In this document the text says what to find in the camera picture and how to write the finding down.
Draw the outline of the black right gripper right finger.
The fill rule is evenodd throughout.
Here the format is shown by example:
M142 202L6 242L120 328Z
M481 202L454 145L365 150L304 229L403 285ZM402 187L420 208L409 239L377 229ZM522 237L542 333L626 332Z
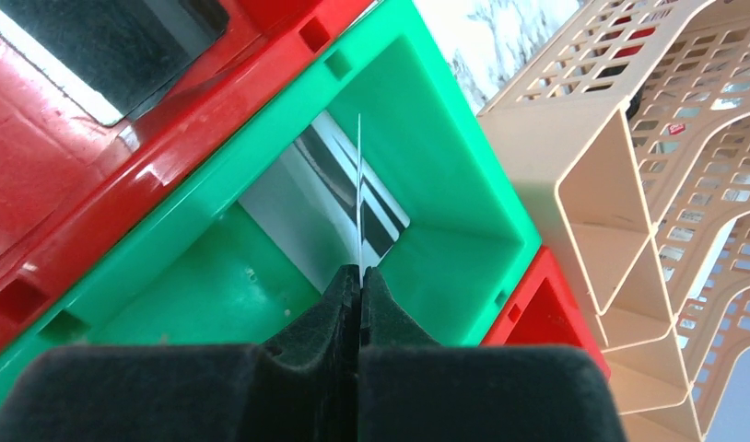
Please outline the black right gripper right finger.
M361 441L623 441L602 371L567 345L434 341L366 271L357 361Z

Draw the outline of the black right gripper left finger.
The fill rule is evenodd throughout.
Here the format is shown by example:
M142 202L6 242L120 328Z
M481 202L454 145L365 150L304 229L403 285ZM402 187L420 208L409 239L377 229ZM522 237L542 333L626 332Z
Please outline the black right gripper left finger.
M0 441L353 441L359 270L264 343L67 345L20 375Z

